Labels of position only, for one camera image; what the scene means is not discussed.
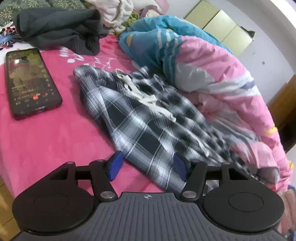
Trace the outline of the pink floral bed blanket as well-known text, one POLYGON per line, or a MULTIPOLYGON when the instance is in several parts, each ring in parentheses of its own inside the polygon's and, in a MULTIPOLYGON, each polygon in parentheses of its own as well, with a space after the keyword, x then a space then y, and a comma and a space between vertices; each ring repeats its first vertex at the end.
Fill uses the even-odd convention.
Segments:
POLYGON ((67 161, 78 166, 108 159, 115 147, 80 101, 80 86, 73 76, 79 65, 113 71, 134 71, 117 37, 100 40, 96 56, 77 55, 61 47, 43 51, 42 57, 62 96, 62 105, 15 120, 6 92, 5 64, 1 63, 1 177, 13 196, 39 181, 67 161))

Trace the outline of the black white plaid pants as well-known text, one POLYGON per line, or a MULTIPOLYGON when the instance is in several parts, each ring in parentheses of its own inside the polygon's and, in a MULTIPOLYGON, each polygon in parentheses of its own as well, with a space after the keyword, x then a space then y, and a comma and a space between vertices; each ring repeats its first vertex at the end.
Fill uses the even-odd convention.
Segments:
POLYGON ((80 65, 73 74, 81 102, 95 122, 106 127, 115 148, 161 189, 180 193, 185 186, 173 162, 176 153, 210 166, 230 162, 249 173, 222 133, 148 68, 125 73, 80 65))

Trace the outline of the cream white fleece blanket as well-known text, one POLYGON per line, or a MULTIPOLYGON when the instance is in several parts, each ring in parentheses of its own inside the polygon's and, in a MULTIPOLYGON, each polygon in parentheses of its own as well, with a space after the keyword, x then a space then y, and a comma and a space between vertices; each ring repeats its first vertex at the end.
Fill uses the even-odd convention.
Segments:
POLYGON ((126 29, 122 24, 133 12, 133 2, 129 0, 86 0, 86 6, 99 10, 103 24, 115 32, 126 29))

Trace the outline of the green patterned pillow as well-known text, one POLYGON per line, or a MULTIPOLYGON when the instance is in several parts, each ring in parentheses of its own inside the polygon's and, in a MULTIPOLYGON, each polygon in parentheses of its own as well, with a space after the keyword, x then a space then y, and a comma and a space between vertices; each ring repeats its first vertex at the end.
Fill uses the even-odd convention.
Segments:
POLYGON ((85 9, 79 0, 4 0, 1 1, 1 26, 7 25, 22 9, 28 8, 85 9))

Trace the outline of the brown wooden door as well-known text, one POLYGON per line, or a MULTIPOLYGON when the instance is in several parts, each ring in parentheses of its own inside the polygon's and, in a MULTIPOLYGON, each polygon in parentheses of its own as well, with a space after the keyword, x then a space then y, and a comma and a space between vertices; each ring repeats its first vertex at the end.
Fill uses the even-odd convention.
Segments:
POLYGON ((293 75, 267 105, 286 153, 295 145, 295 83, 293 75))

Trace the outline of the pale yellow wardrobe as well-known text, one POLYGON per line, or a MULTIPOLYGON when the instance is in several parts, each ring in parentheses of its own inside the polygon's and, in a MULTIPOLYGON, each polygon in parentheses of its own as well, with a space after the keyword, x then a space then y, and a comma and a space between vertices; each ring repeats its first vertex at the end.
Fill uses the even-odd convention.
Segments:
POLYGON ((186 15, 185 20, 214 36, 236 56, 254 41, 248 30, 237 25, 227 13, 207 1, 200 1, 186 15))

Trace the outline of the black smartphone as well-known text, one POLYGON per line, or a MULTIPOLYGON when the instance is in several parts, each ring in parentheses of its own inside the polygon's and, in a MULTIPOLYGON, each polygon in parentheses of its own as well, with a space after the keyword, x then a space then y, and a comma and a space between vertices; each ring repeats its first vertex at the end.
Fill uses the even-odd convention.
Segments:
POLYGON ((37 48, 6 53, 6 87, 11 113, 21 120, 62 104, 62 96, 37 48))

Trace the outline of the dark grey garment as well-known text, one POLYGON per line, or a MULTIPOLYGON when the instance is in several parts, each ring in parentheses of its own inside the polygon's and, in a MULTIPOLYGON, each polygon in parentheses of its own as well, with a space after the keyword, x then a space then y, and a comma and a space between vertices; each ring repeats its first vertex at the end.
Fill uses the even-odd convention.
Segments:
POLYGON ((63 46, 79 55, 97 55, 99 40, 109 33, 96 9, 22 9, 13 23, 18 34, 37 48, 63 46))

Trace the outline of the pink blue patterned duvet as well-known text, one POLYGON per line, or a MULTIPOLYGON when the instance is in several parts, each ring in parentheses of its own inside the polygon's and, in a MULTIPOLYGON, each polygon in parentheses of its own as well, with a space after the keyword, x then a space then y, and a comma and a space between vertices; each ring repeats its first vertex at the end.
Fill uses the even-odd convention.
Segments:
POLYGON ((288 160, 254 78, 215 37, 175 16, 141 18, 119 37, 139 66, 165 75, 275 192, 290 185, 288 160))

